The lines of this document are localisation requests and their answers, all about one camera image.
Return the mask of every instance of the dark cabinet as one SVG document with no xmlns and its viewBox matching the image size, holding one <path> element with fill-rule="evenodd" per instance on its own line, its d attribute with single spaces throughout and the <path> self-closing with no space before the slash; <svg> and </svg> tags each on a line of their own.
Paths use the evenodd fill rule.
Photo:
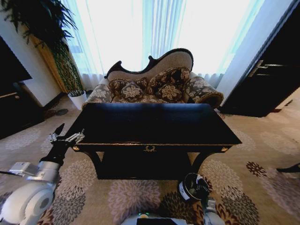
<svg viewBox="0 0 300 225">
<path fill-rule="evenodd" d="M 3 85 L 0 106 L 0 139 L 44 121 L 42 108 L 18 83 Z"/>
</svg>

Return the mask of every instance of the dark wooden door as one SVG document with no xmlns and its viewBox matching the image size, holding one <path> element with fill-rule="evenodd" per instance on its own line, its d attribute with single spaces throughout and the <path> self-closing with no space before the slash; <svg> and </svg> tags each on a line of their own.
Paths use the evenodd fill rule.
<svg viewBox="0 0 300 225">
<path fill-rule="evenodd" d="M 262 117 L 300 87 L 300 7 L 297 6 L 221 111 Z"/>
</svg>

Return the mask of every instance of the white flower pot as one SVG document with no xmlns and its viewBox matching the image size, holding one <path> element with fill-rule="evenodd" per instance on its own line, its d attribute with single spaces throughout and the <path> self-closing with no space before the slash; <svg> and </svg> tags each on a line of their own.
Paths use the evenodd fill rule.
<svg viewBox="0 0 300 225">
<path fill-rule="evenodd" d="M 72 100 L 73 104 L 76 106 L 78 110 L 81 110 L 81 106 L 83 103 L 86 101 L 86 94 L 85 91 L 82 95 L 76 96 L 76 97 L 71 97 L 70 94 L 68 94 L 69 98 Z"/>
</svg>

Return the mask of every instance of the sofa armrest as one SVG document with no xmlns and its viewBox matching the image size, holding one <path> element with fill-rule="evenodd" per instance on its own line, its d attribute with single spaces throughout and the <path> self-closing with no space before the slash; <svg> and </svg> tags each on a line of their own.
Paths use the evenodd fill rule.
<svg viewBox="0 0 300 225">
<path fill-rule="evenodd" d="M 195 103 L 207 103 L 212 108 L 219 107 L 224 99 L 221 92 L 216 91 L 199 76 L 189 79 L 185 84 L 184 90 Z"/>
<path fill-rule="evenodd" d="M 83 103 L 82 109 L 89 103 L 111 103 L 114 94 L 106 84 L 107 79 L 102 79 L 100 84 L 92 91 L 88 99 Z"/>
</svg>

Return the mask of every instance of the upholstered seat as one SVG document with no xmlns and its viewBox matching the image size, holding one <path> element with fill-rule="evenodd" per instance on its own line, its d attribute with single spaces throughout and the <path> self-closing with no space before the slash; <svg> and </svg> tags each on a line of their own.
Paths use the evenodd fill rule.
<svg viewBox="0 0 300 225">
<path fill-rule="evenodd" d="M 121 61 L 117 62 L 82 107 L 95 103 L 189 102 L 216 108 L 223 101 L 222 93 L 192 72 L 193 56 L 189 50 L 173 49 L 157 60 L 149 56 L 149 60 L 140 72 L 128 71 Z"/>
</svg>

